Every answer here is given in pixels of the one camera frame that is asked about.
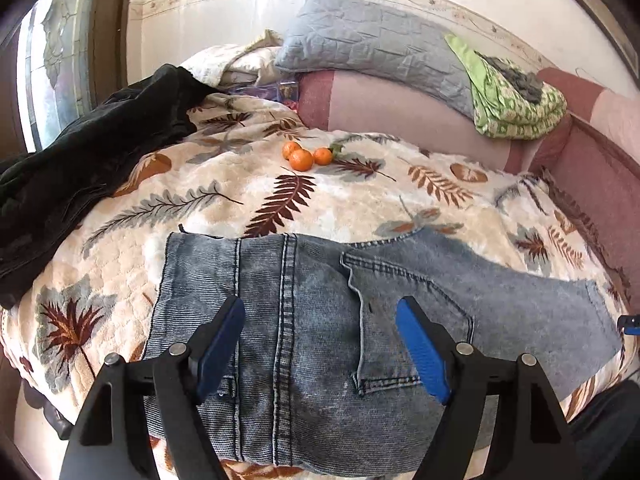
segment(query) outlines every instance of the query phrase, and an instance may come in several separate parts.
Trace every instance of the floral blanket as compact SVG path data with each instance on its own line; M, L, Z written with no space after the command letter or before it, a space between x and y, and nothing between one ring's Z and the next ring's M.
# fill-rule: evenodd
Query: floral blanket
M307 130L284 105L247 96L213 94L190 117L197 132L144 156L128 182L60 245L19 308L0 311L7 357L71 421L105 355L142 355L165 240L180 224L223 237L297 232L339 242L430 226L521 272L595 280L612 318L626 313L545 183L530 174L420 152L389 135ZM310 150L340 144L342 151L328 166L297 173L280 154L291 139ZM568 419L629 367L636 340L623 339L623 351L562 400ZM164 442L152 445L159 466L171 471ZM232 478L313 476L296 468L225 467Z

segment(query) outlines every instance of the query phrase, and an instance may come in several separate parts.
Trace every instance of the metal screw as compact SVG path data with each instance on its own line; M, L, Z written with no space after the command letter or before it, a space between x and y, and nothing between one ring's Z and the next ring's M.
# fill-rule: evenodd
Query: metal screw
M474 348L469 343L458 343L456 351L462 355L471 355L474 352Z
M110 354L107 354L106 357L104 358L104 364L106 364L107 366L113 366L114 364L117 364L120 361L120 355L116 354L116 352L111 352Z
M171 355L182 355L187 351L187 345L184 343L174 343L169 346L169 354Z
M522 354L522 362L527 366L535 366L538 360L531 354Z

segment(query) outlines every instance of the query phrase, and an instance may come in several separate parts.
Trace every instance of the denim fabric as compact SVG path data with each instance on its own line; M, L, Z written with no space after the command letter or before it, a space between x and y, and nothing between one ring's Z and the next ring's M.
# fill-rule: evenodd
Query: denim fabric
M187 341L229 292L244 301L246 324L200 407L216 452L338 476L415 470L440 421L396 331L403 296L486 355L531 352L559 398L620 349L593 282L516 272L423 228L361 244L172 234L145 357ZM163 437L153 399L146 407ZM490 435L484 424L478 446Z

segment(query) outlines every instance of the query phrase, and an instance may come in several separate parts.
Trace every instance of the gray pillow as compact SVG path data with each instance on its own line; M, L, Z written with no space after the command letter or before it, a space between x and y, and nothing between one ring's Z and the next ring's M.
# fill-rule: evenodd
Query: gray pillow
M473 118L465 68L448 31L370 0L306 0L275 59L285 72L357 70L404 83Z

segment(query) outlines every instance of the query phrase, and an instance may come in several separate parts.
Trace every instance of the back pocket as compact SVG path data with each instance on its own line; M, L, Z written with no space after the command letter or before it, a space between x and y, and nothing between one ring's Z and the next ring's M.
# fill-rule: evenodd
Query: back pocket
M360 361L353 373L360 395L421 384L396 328L396 305L403 296L413 296L455 341L471 343L472 317L427 276L360 251L341 254L340 263L349 271L349 288L360 298Z

